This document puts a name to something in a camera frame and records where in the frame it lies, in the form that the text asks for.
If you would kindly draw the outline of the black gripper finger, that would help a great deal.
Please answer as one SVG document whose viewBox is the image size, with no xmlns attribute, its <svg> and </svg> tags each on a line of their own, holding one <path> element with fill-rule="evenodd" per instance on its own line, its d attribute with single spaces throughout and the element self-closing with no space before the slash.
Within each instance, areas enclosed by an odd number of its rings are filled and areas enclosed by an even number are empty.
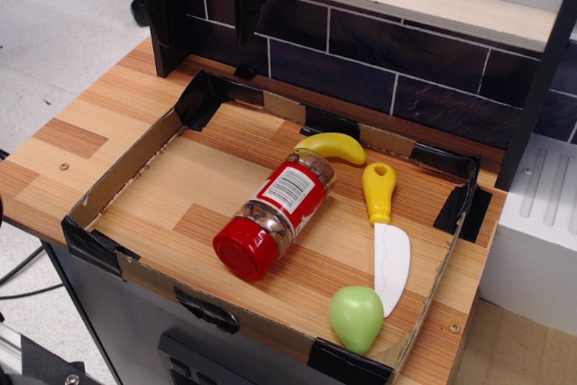
<svg viewBox="0 0 577 385">
<path fill-rule="evenodd" d="M 181 0 L 144 0 L 151 29 L 161 46 L 183 46 Z"/>
<path fill-rule="evenodd" d="M 261 0 L 234 0 L 235 31 L 240 47 L 252 40 L 258 22 Z"/>
</svg>

